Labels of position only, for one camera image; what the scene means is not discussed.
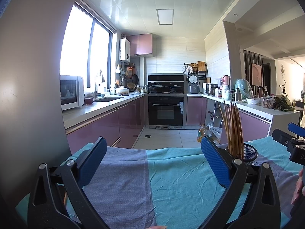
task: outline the cutting board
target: cutting board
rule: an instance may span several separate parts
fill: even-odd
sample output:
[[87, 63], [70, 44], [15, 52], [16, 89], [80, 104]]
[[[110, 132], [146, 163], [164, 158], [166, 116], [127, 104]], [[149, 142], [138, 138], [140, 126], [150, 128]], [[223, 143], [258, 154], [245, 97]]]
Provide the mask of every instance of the cutting board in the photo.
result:
[[206, 71], [206, 66], [205, 66], [205, 62], [203, 61], [198, 61], [198, 70], [199, 71]]

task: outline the recessed light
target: recessed light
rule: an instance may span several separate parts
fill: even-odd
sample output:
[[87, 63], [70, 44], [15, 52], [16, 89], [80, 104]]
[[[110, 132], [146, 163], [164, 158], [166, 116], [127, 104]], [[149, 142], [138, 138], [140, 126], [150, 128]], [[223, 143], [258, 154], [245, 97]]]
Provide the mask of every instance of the recessed light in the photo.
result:
[[159, 25], [173, 25], [173, 9], [157, 9]]

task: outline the microwave oven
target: microwave oven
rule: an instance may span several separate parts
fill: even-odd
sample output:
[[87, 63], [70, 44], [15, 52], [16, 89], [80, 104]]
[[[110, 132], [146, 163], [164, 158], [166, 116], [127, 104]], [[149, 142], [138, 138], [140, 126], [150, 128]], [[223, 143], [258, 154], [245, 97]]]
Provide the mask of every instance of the microwave oven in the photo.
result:
[[60, 75], [61, 110], [82, 106], [84, 101], [83, 78]]

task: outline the cooking oil bottle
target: cooking oil bottle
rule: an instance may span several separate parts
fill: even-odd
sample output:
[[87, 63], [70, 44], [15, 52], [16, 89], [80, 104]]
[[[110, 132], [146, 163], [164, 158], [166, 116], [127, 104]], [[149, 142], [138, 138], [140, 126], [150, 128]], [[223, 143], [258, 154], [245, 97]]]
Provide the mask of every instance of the cooking oil bottle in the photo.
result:
[[204, 135], [203, 135], [204, 130], [205, 130], [205, 126], [204, 126], [204, 124], [201, 124], [200, 128], [198, 129], [198, 136], [197, 136], [197, 141], [199, 143], [201, 143], [201, 140], [204, 137]]

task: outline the window frame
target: window frame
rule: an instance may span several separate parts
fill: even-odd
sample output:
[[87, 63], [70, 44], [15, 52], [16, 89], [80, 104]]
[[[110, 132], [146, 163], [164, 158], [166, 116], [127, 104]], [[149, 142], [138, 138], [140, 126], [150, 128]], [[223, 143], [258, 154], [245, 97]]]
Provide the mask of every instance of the window frame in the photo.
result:
[[87, 59], [87, 88], [91, 88], [90, 83], [90, 56], [91, 56], [91, 45], [92, 45], [92, 38], [93, 38], [93, 31], [95, 23], [97, 23], [99, 26], [101, 26], [103, 29], [105, 29], [109, 33], [109, 41], [108, 41], [108, 58], [107, 58], [107, 88], [110, 89], [110, 78], [111, 78], [111, 48], [112, 48], [112, 37], [113, 32], [111, 32], [107, 27], [105, 27], [97, 18], [95, 18], [93, 15], [91, 15], [87, 10], [85, 10], [82, 6], [74, 2], [75, 7], [83, 11], [85, 14], [90, 16], [93, 21], [91, 25], [91, 33], [90, 33], [90, 40], [89, 40], [89, 47], [88, 47], [88, 59]]

